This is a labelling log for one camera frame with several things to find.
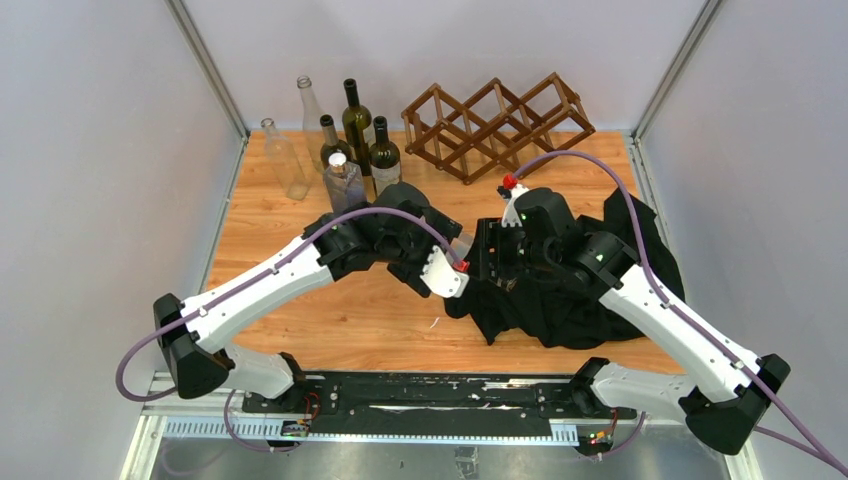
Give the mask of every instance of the gray floor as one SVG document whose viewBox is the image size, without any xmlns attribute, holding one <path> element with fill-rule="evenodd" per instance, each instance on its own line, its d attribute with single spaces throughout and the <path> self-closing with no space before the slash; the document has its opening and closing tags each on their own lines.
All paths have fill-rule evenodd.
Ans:
<svg viewBox="0 0 848 480">
<path fill-rule="evenodd" d="M 620 425 L 626 438 L 630 426 Z M 216 461 L 191 475 L 224 450 Z M 261 454 L 224 440 L 168 440 L 160 450 L 154 479 L 309 479 L 309 480 L 724 480 L 721 455 L 702 446 L 682 427 L 649 426 L 631 446 L 601 463 L 578 460 L 571 448 L 457 447 L 373 443 L 314 443 L 291 453 Z"/>
</svg>

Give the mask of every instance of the black cloth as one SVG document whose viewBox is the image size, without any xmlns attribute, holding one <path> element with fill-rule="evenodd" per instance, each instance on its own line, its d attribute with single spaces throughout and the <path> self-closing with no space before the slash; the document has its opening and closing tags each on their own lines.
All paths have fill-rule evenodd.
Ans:
<svg viewBox="0 0 848 480">
<path fill-rule="evenodd" d="M 654 223 L 656 214 L 636 198 L 633 203 L 654 273 L 671 291 L 684 298 L 677 262 L 660 240 Z M 611 232 L 636 250 L 627 204 L 619 190 L 604 201 L 603 220 L 581 216 L 577 224 L 585 232 Z M 453 318 L 470 314 L 489 345 L 498 334 L 511 328 L 524 330 L 549 348 L 588 349 L 610 340 L 644 336 L 600 303 L 569 295 L 556 283 L 529 278 L 519 279 L 509 292 L 489 281 L 472 279 L 462 297 L 445 299 L 445 311 Z"/>
</svg>

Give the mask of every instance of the table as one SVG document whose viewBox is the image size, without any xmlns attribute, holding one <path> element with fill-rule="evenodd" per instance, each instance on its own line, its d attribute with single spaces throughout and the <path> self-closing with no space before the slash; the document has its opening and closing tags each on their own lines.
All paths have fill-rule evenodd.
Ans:
<svg viewBox="0 0 848 480">
<path fill-rule="evenodd" d="M 312 173 L 307 198 L 295 202 L 284 196 L 265 161 L 264 135 L 254 132 L 221 233 L 209 288 L 265 260 L 330 211 L 327 193 L 320 175 L 310 166 L 301 135 L 287 135 L 295 143 L 304 170 Z M 564 142 L 568 135 L 552 134 L 554 144 Z M 392 132 L 391 137 L 403 152 L 403 133 Z M 636 193 L 620 133 L 598 132 L 578 147 L 609 163 Z M 526 161 L 540 153 L 531 146 L 520 158 Z M 501 167 L 464 186 L 426 161 L 402 155 L 404 180 L 460 222 L 466 232 L 474 234 L 478 217 L 503 213 L 504 203 L 495 191 L 506 173 Z M 471 168 L 479 161 L 482 159 L 469 156 Z M 547 186 L 562 193 L 575 216 L 601 217 L 603 201 L 615 187 L 602 170 L 571 157 L 551 161 L 523 182 L 531 188 Z M 488 346 L 470 317 L 448 317 L 441 298 L 422 299 L 382 266 L 295 299 L 244 330 L 235 342 L 265 353 L 291 353 L 304 369 L 571 373 L 588 357 L 602 356 L 630 368 L 682 372 L 645 338 L 607 342 L 588 351 L 547 349 L 536 338 L 514 329 Z"/>
</svg>

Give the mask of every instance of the dark green bottle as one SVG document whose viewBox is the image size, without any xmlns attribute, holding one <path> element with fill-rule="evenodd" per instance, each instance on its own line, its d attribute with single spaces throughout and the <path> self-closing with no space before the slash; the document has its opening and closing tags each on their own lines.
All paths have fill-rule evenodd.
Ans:
<svg viewBox="0 0 848 480">
<path fill-rule="evenodd" d="M 371 145 L 371 174 L 374 176 L 374 187 L 377 195 L 389 185 L 401 181 L 400 150 L 389 140 L 389 126 L 386 117 L 374 119 L 374 134 L 376 142 Z"/>
<path fill-rule="evenodd" d="M 330 166 L 330 155 L 334 153 L 344 153 L 345 158 L 353 158 L 350 145 L 344 140 L 339 140 L 333 117 L 322 115 L 321 128 L 324 130 L 324 145 L 321 146 L 321 164 L 324 165 L 324 170 Z"/>
<path fill-rule="evenodd" d="M 350 148 L 353 149 L 353 159 L 362 170 L 365 188 L 374 185 L 371 179 L 371 163 L 368 159 L 368 148 L 374 143 L 374 126 L 371 125 L 371 112 L 359 103 L 359 92 L 356 90 L 356 80 L 348 78 L 344 81 L 347 94 L 347 108 L 342 113 L 342 124 Z"/>
</svg>

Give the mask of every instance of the wine bottle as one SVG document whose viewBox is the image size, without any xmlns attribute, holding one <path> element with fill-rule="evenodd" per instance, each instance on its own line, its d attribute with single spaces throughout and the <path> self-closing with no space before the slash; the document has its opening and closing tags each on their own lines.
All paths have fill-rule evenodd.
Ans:
<svg viewBox="0 0 848 480">
<path fill-rule="evenodd" d="M 389 140 L 389 126 L 386 117 L 374 119 L 376 142 L 369 149 L 371 158 L 371 174 L 374 176 L 374 187 L 379 196 L 389 185 L 401 181 L 400 150 Z"/>
<path fill-rule="evenodd" d="M 265 158 L 271 164 L 271 170 L 283 187 L 286 196 L 292 200 L 303 200 L 309 191 L 309 182 L 300 168 L 292 143 L 277 130 L 274 120 L 262 120 L 265 130 Z"/>
<path fill-rule="evenodd" d="M 348 78 L 344 81 L 347 94 L 347 108 L 342 113 L 342 124 L 350 148 L 353 149 L 354 161 L 362 170 L 365 188 L 371 193 L 374 181 L 371 179 L 371 163 L 368 159 L 368 149 L 374 143 L 374 127 L 371 125 L 371 112 L 359 103 L 359 92 L 356 80 Z"/>
<path fill-rule="evenodd" d="M 324 170 L 330 166 L 330 155 L 334 153 L 344 153 L 345 158 L 353 158 L 350 145 L 344 140 L 339 140 L 339 134 L 336 132 L 336 126 L 333 124 L 333 117 L 322 115 L 321 128 L 324 129 L 324 145 L 321 146 L 321 163 L 324 166 Z"/>
<path fill-rule="evenodd" d="M 348 208 L 365 201 L 365 186 L 359 166 L 347 161 L 341 152 L 330 155 L 330 166 L 324 171 L 324 185 L 330 196 L 333 213 L 341 214 Z"/>
<path fill-rule="evenodd" d="M 318 105 L 315 91 L 312 90 L 312 80 L 309 77 L 306 75 L 297 77 L 297 88 L 300 90 L 300 101 L 303 103 L 303 138 L 306 141 L 306 150 L 309 152 L 315 171 L 322 173 L 326 166 L 321 164 L 321 145 L 324 143 L 324 138 L 321 134 L 319 118 L 324 114 L 324 110 Z"/>
</svg>

